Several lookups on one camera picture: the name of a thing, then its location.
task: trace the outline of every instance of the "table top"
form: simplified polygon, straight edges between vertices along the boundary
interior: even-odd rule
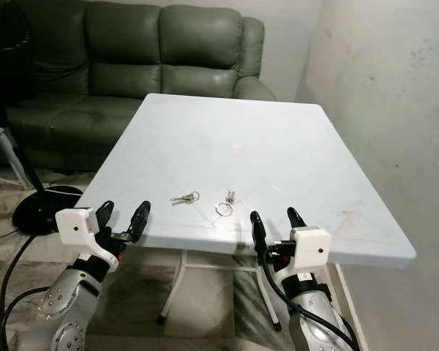
[[[192,191],[199,201],[171,204]],[[219,216],[228,191],[233,215]],[[271,243],[289,239],[293,206],[331,233],[329,262],[401,268],[416,256],[318,105],[150,94],[77,206],[106,200],[115,232],[151,202],[144,246],[255,254],[250,212]]]

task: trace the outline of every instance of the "sofa armrest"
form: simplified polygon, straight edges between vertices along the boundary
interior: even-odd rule
[[[257,77],[244,77],[236,82],[234,99],[277,101],[269,89]]]

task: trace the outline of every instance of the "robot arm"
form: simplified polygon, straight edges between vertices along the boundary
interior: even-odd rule
[[[310,272],[327,263],[331,236],[325,230],[306,226],[294,208],[288,209],[288,217],[293,228],[290,240],[275,241],[267,247],[260,216],[255,211],[250,215],[259,265],[289,307],[289,329],[296,351],[359,350],[356,338],[348,335],[344,320],[331,305],[328,287],[318,284]],[[274,275],[269,264],[273,264]]]
[[[140,239],[150,209],[150,202],[144,201],[123,233],[112,233],[106,227],[113,210],[111,201],[96,212],[92,208],[68,208],[56,214],[62,243],[73,247],[80,256],[46,292],[37,320],[19,350],[83,350],[102,280],[117,269],[126,242]]]

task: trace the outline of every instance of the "green leather sofa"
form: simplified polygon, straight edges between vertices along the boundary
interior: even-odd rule
[[[224,8],[18,0],[35,98],[9,107],[36,166],[97,170],[149,93],[275,100],[263,23]]]

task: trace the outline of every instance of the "white wall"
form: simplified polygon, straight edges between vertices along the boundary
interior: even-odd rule
[[[418,252],[345,267],[371,350],[439,350],[439,0],[324,0],[297,100],[321,104]]]
[[[293,101],[321,0],[107,0],[125,4],[230,7],[265,23],[260,79],[279,101]]]

